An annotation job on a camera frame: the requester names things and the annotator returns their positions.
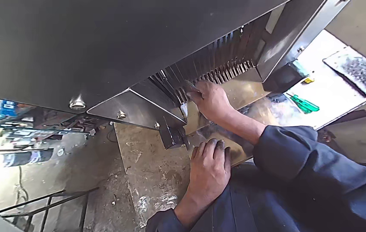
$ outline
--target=dark blue sleeve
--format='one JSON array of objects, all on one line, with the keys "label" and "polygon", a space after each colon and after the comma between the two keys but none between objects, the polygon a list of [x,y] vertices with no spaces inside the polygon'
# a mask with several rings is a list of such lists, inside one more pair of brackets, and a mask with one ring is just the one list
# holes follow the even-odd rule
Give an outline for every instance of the dark blue sleeve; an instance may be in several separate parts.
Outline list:
[{"label": "dark blue sleeve", "polygon": [[177,219],[173,209],[159,211],[148,221],[146,232],[186,232],[188,231]]},{"label": "dark blue sleeve", "polygon": [[253,151],[256,166],[323,199],[339,199],[366,221],[366,167],[317,142],[310,127],[267,126]]}]

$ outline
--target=bolt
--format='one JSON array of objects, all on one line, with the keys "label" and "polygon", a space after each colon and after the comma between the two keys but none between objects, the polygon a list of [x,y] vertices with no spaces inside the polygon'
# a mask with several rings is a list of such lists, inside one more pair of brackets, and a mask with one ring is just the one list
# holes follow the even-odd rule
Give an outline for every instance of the bolt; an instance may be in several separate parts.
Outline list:
[{"label": "bolt", "polygon": [[69,104],[70,109],[86,108],[86,103],[83,101],[81,94],[77,98],[72,98]]},{"label": "bolt", "polygon": [[120,112],[117,113],[117,119],[124,120],[127,117],[127,115],[120,110]]},{"label": "bolt", "polygon": [[305,50],[304,46],[300,46],[298,52],[303,52]]}]

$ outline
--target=metal rod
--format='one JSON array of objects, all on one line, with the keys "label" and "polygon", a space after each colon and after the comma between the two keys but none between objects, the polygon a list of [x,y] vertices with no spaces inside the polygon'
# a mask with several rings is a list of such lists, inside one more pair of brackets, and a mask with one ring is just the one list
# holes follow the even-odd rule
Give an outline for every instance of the metal rod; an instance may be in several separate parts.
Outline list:
[{"label": "metal rod", "polygon": [[28,216],[27,222],[26,222],[26,226],[24,227],[24,232],[28,232],[30,230],[30,225],[31,225],[31,221],[32,221],[32,217],[34,214],[30,214]]},{"label": "metal rod", "polygon": [[8,214],[8,215],[2,215],[1,217],[3,217],[3,218],[10,218],[10,217],[14,217],[14,216],[27,216],[27,215],[29,215],[29,214],[38,214],[39,212],[43,212],[44,210],[47,210],[47,209],[49,209],[49,208],[53,208],[53,207],[55,207],[55,206],[61,205],[62,203],[65,203],[65,202],[70,201],[70,200],[72,200],[72,199],[75,199],[75,198],[77,198],[77,197],[81,197],[81,196],[86,195],[86,194],[87,194],[87,193],[89,193],[89,192],[93,192],[93,191],[95,191],[95,190],[97,190],[97,189],[98,189],[98,187],[93,188],[93,189],[90,189],[90,190],[87,190],[87,191],[85,191],[85,192],[80,192],[80,193],[78,193],[78,194],[76,194],[76,195],[74,195],[74,196],[72,196],[72,197],[68,197],[68,198],[66,198],[66,199],[63,199],[63,200],[61,200],[61,201],[58,201],[58,202],[52,203],[51,205],[48,205],[48,206],[44,206],[44,207],[38,208],[38,209],[36,209],[36,210],[34,210],[34,211],[31,211],[31,212],[27,212],[27,213],[19,213],[19,214]]},{"label": "metal rod", "polygon": [[18,130],[45,130],[45,131],[57,131],[57,132],[67,132],[67,133],[80,133],[80,134],[88,134],[88,132],[83,131],[75,131],[75,130],[58,130],[58,129],[37,129],[37,128],[30,128],[30,127],[21,127],[21,126],[0,126],[0,128],[4,129],[18,129]]},{"label": "metal rod", "polygon": [[19,219],[20,217],[14,217],[13,218],[13,222],[11,222],[11,224],[13,224],[13,225],[17,225],[17,222],[18,222],[18,219]]},{"label": "metal rod", "polygon": [[46,150],[44,148],[38,148],[38,149],[30,149],[30,150],[23,150],[23,149],[4,149],[4,150],[0,150],[1,151],[42,151],[42,150]]},{"label": "metal rod", "polygon": [[21,203],[21,204],[18,204],[18,205],[14,205],[14,206],[11,206],[11,207],[8,207],[8,208],[5,208],[5,209],[1,209],[1,210],[0,210],[0,213],[5,212],[5,211],[8,211],[8,210],[13,209],[13,208],[17,208],[17,207],[20,207],[20,206],[23,206],[23,205],[29,204],[29,203],[33,203],[33,202],[35,202],[35,201],[42,200],[42,199],[44,199],[44,198],[51,197],[51,196],[53,196],[54,194],[59,194],[59,193],[63,193],[63,192],[64,192],[64,190],[61,190],[61,191],[58,191],[58,192],[55,192],[55,193],[51,193],[51,194],[48,194],[48,195],[45,195],[45,196],[42,196],[42,197],[36,198],[36,199],[32,199],[32,200],[30,200],[30,201],[26,201],[26,202]]},{"label": "metal rod", "polygon": [[[49,197],[49,200],[47,201],[47,205],[49,206],[52,203],[52,199],[53,197]],[[43,221],[41,222],[41,229],[40,232],[44,231],[44,227],[46,226],[46,220],[47,220],[47,216],[49,214],[49,210],[46,209],[46,211],[44,212],[44,217],[43,217]]]},{"label": "metal rod", "polygon": [[84,202],[83,202],[83,209],[81,211],[81,217],[80,217],[80,232],[83,232],[83,228],[84,228],[84,221],[86,219],[86,210],[87,210],[87,204],[88,204],[88,194],[87,193],[84,197]]}]

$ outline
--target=hand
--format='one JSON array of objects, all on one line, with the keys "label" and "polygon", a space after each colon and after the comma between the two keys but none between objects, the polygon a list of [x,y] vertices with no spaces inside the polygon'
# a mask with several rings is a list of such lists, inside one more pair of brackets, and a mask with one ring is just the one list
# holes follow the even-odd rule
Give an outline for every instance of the hand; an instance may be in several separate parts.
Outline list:
[{"label": "hand", "polygon": [[220,85],[210,81],[199,81],[195,86],[201,93],[188,92],[187,95],[207,119],[219,124],[226,120],[227,115],[236,111]]},{"label": "hand", "polygon": [[230,147],[211,139],[195,147],[190,161],[190,183],[174,212],[191,228],[207,207],[223,192],[230,179]]}]

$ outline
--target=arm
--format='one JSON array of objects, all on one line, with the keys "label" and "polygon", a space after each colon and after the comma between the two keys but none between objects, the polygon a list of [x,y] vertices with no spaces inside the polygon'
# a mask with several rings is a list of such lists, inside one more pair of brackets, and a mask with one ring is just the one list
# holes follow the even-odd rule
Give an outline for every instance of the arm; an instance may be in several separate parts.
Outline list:
[{"label": "arm", "polygon": [[366,225],[365,166],[318,143],[317,132],[310,127],[262,126],[236,115],[222,87],[211,82],[198,82],[196,87],[202,94],[190,95],[199,111],[253,143],[254,162],[260,170],[314,198],[339,201],[336,214],[342,220]]},{"label": "arm", "polygon": [[199,111],[207,119],[250,141],[253,145],[258,143],[266,127],[264,124],[235,110],[220,85],[210,81],[200,81],[196,83],[196,87],[201,93],[188,92],[187,95],[193,99]]},{"label": "arm", "polygon": [[230,179],[230,147],[223,140],[211,139],[193,149],[190,183],[174,210],[157,212],[147,222],[146,231],[183,232],[221,195]]}]

